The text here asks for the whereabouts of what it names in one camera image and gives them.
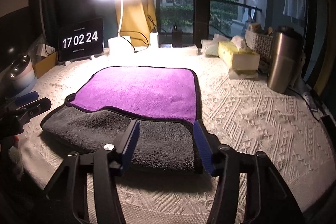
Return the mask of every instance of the textured tablecloth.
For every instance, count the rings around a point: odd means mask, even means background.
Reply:
[[[238,152],[267,153],[292,190],[301,210],[312,205],[335,181],[333,151],[322,126],[299,98],[275,93],[265,79],[229,80],[219,58],[204,56],[156,56],[150,49],[128,58],[109,60],[102,56],[56,66],[41,77],[34,90],[48,97],[54,109],[63,104],[91,75],[108,66],[158,66],[189,68],[199,79],[203,121]],[[53,172],[70,151],[42,133],[46,114],[25,125],[20,135],[24,166],[36,183],[45,187]],[[128,224],[206,223],[214,199],[217,179],[206,174],[167,176],[129,170],[117,179],[118,193]],[[236,223],[243,220],[246,176],[242,174]],[[90,221],[96,223],[93,181],[88,176]]]

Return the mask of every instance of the metal screw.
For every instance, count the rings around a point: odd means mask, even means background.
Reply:
[[[70,153],[68,154],[68,156],[77,156],[77,155],[78,155],[77,152],[70,152]]]
[[[114,149],[114,145],[111,143],[104,145],[104,150],[111,151],[113,149]]]
[[[256,153],[256,156],[257,157],[260,157],[260,158],[266,158],[266,154],[265,154],[265,152],[263,152],[263,151],[258,151],[257,153]]]
[[[227,144],[222,144],[222,145],[219,146],[219,149],[224,150],[224,151],[228,151],[228,150],[231,149],[231,147],[228,146]]]

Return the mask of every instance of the power strip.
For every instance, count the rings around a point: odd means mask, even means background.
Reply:
[[[48,57],[49,55],[53,54],[55,52],[55,48],[45,45],[45,44],[39,44],[37,47],[37,52],[36,54],[38,56],[42,57]]]

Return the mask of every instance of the blue gripper pad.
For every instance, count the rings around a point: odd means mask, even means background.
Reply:
[[[218,147],[221,145],[221,142],[218,140],[216,135],[208,133],[201,120],[197,120],[194,123],[193,132],[204,169],[211,176],[217,176],[217,170],[213,163],[213,156],[218,152]]]
[[[130,128],[131,126],[132,124],[130,124],[126,130],[127,132],[131,130],[131,134],[128,138],[128,142],[125,146],[125,149],[121,155],[122,158],[121,172],[124,172],[129,168],[129,164],[131,163],[131,159],[133,157],[134,150],[140,135],[139,123],[136,121],[132,128]]]

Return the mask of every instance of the tissue box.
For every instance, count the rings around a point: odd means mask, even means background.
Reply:
[[[233,42],[219,42],[219,57],[233,70],[258,70],[260,55],[250,48],[238,50]]]

